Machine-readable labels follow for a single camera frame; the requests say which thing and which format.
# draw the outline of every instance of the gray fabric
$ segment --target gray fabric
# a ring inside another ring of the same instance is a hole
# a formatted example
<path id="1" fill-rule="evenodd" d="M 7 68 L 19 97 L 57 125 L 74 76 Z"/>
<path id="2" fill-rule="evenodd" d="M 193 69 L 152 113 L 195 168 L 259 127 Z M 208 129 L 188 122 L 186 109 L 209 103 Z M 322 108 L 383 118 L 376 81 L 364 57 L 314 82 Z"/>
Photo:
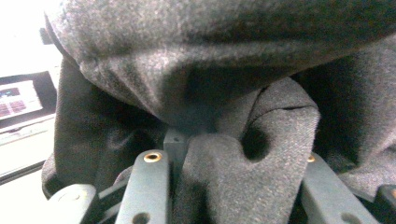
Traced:
<path id="1" fill-rule="evenodd" d="M 50 1 L 47 14 L 85 78 L 187 127 L 210 122 L 232 99 L 396 29 L 395 1 L 63 0 Z M 213 66 L 263 72 L 200 70 Z"/>
<path id="2" fill-rule="evenodd" d="M 54 173 L 64 186 L 106 189 L 140 152 L 162 144 L 166 127 L 159 120 L 99 90 L 68 61 L 58 96 Z"/>
<path id="3" fill-rule="evenodd" d="M 323 115 L 317 149 L 350 187 L 396 184 L 396 35 L 308 72 Z"/>
<path id="4" fill-rule="evenodd" d="M 189 152 L 176 191 L 175 223 L 285 223 L 297 195 L 313 146 L 318 111 L 280 105 L 275 96 L 289 90 L 306 93 L 290 79 L 264 91 L 251 119 L 244 145 L 227 135 L 199 135 Z M 265 111 L 264 107 L 276 109 Z M 249 156 L 254 150 L 254 157 Z"/>
<path id="5" fill-rule="evenodd" d="M 216 119 L 216 131 L 242 140 L 248 126 L 251 108 L 259 93 L 260 91 L 253 91 L 224 106 Z"/>

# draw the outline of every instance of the computer monitor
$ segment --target computer monitor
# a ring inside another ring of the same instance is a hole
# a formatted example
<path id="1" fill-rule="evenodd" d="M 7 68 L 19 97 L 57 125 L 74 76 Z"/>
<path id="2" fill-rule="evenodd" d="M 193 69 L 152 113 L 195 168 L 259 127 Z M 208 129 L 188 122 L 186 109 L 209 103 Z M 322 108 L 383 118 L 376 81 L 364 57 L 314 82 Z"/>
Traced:
<path id="1" fill-rule="evenodd" d="M 56 98 L 49 72 L 0 77 L 0 133 L 53 118 Z"/>

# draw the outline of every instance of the brass insert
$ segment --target brass insert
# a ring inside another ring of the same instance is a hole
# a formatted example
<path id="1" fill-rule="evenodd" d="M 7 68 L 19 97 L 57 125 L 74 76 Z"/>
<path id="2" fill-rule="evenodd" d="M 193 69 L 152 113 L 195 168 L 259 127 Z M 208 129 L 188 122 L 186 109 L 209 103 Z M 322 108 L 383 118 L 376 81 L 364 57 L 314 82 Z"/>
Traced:
<path id="1" fill-rule="evenodd" d="M 145 156 L 144 160 L 145 162 L 156 162 L 160 161 L 162 157 L 163 155 L 161 155 L 159 152 L 150 152 Z"/>
<path id="2" fill-rule="evenodd" d="M 310 155 L 308 157 L 308 162 L 314 162 L 315 161 L 315 157 L 313 155 Z"/>

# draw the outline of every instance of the display screen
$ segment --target display screen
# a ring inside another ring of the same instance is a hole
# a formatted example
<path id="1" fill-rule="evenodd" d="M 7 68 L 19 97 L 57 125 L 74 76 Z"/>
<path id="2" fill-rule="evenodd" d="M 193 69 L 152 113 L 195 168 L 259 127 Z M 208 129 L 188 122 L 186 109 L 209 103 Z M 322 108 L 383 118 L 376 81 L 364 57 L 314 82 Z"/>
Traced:
<path id="1" fill-rule="evenodd" d="M 0 86 L 0 119 L 8 119 L 43 108 L 33 81 Z"/>

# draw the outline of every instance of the screw hole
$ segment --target screw hole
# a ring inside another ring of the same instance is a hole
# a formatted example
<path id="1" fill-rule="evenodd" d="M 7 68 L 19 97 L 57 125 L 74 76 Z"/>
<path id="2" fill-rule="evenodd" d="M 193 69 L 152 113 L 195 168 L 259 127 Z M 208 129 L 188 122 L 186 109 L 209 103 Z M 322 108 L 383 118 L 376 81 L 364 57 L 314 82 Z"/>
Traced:
<path id="1" fill-rule="evenodd" d="M 361 224 L 359 218 L 350 213 L 343 213 L 341 215 L 341 219 L 343 219 L 347 224 Z"/>
<path id="2" fill-rule="evenodd" d="M 310 155 L 308 157 L 308 162 L 314 162 L 315 161 L 315 157 L 313 155 Z"/>
<path id="3" fill-rule="evenodd" d="M 139 213 L 132 219 L 133 224 L 148 224 L 149 223 L 149 213 Z"/>
<path id="4" fill-rule="evenodd" d="M 145 156 L 144 160 L 145 162 L 156 162 L 159 161 L 162 157 L 163 155 L 161 155 L 161 153 L 151 152 Z"/>

